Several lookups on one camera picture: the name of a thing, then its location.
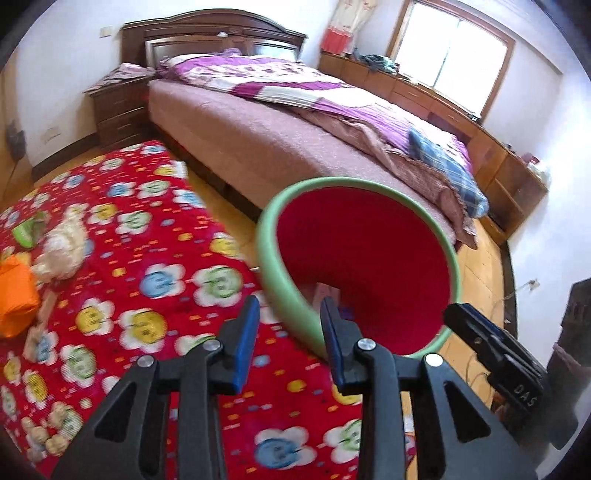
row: nightstand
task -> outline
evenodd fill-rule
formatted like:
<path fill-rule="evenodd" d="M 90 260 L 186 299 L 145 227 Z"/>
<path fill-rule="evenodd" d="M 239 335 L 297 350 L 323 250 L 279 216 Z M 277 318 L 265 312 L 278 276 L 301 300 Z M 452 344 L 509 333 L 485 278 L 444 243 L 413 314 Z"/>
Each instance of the nightstand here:
<path fill-rule="evenodd" d="M 105 152 L 149 140 L 154 136 L 148 118 L 149 78 L 107 85 L 90 94 L 96 130 Z"/>

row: white plush toy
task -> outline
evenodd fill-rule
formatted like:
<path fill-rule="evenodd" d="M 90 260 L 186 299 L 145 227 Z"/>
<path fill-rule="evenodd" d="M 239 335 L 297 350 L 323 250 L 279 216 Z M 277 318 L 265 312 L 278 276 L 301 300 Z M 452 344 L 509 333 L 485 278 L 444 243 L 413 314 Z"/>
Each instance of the white plush toy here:
<path fill-rule="evenodd" d="M 31 267 L 39 281 L 54 278 L 64 280 L 74 276 L 84 260 L 87 232 L 80 217 L 74 212 L 64 214 L 63 220 L 47 233 L 43 253 Z"/>

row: mattress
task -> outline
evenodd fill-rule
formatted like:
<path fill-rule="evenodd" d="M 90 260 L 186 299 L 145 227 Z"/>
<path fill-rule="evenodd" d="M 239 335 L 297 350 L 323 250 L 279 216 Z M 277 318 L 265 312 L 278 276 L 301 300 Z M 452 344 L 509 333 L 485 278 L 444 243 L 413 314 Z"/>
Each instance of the mattress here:
<path fill-rule="evenodd" d="M 443 213 L 372 157 L 280 106 L 172 80 L 150 82 L 150 119 L 187 151 L 264 208 L 282 189 L 318 176 L 371 180 L 419 203 L 454 243 Z"/>

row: wooden dresser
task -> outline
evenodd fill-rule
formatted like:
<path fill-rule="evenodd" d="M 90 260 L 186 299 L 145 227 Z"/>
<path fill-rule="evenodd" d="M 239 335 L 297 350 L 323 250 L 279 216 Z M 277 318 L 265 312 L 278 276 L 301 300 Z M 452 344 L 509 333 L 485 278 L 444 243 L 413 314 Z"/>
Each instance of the wooden dresser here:
<path fill-rule="evenodd" d="M 148 118 L 148 82 L 133 79 L 108 85 L 90 94 L 95 107 L 96 130 L 105 152 L 134 145 L 153 137 Z"/>
<path fill-rule="evenodd" d="M 548 192 L 519 157 L 434 90 L 389 73 L 371 72 L 360 62 L 331 53 L 322 53 L 318 69 L 457 136 L 466 145 L 476 182 L 489 199 L 489 215 L 481 221 L 497 244 L 517 230 Z"/>

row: wooden headboard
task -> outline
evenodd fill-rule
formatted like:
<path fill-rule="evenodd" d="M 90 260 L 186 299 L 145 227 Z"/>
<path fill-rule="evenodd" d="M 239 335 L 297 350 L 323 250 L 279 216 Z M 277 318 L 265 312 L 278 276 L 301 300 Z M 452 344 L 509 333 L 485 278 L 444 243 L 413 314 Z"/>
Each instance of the wooden headboard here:
<path fill-rule="evenodd" d="M 155 67 L 166 57 L 238 48 L 297 59 L 306 35 L 244 10 L 213 8 L 121 27 L 121 61 Z"/>

